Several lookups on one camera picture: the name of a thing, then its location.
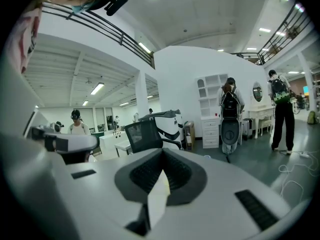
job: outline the vent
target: vent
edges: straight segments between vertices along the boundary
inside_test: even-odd
[[[249,190],[237,192],[235,193],[235,196],[262,231],[278,221],[278,219]]]

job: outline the green backpack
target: green backpack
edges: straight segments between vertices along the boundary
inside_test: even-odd
[[[316,112],[310,111],[308,115],[308,120],[306,121],[309,125],[314,125],[317,122]]]

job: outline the hair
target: hair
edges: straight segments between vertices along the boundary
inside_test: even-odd
[[[222,87],[222,90],[223,90],[223,92],[224,92],[225,94],[226,94],[227,92],[230,92],[230,93],[231,93],[231,91],[232,91],[231,85],[235,86],[235,85],[236,85],[236,81],[235,81],[234,78],[229,77],[229,78],[226,80],[224,86]]]
[[[277,72],[276,71],[274,71],[273,69],[271,69],[270,71],[269,71],[269,77],[272,77],[273,75],[275,75]]]

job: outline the white shirt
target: white shirt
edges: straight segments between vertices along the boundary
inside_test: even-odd
[[[91,135],[88,125],[85,123],[81,123],[79,126],[75,126],[71,124],[68,129],[68,134],[76,134],[76,135]]]
[[[278,74],[274,74],[274,75],[270,78],[270,80],[277,79],[278,77],[279,77]],[[285,83],[285,85],[288,87],[288,89],[291,87],[290,83],[288,82],[288,80],[286,79],[285,76],[283,76],[283,75],[281,74],[279,78]],[[273,94],[273,93],[272,93],[272,90],[271,90],[271,83],[270,83],[270,82],[268,83],[268,94],[269,94],[269,95],[270,95],[270,94]]]
[[[217,98],[217,100],[216,100],[216,105],[217,105],[218,107],[220,107],[221,99],[222,99],[222,96],[223,96],[224,94],[225,94],[224,90],[222,90],[222,88],[220,88],[220,89],[218,90],[218,94],[217,94],[217,95],[218,95],[218,98]],[[244,105],[245,105],[245,101],[244,101],[244,99],[242,98],[242,95],[241,95],[241,93],[240,93],[240,91],[239,91],[238,88],[235,89],[234,94],[238,97],[240,106],[244,106]]]

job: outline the round mirror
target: round mirror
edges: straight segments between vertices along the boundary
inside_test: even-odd
[[[255,82],[253,85],[253,96],[257,102],[262,100],[262,88],[258,82]]]

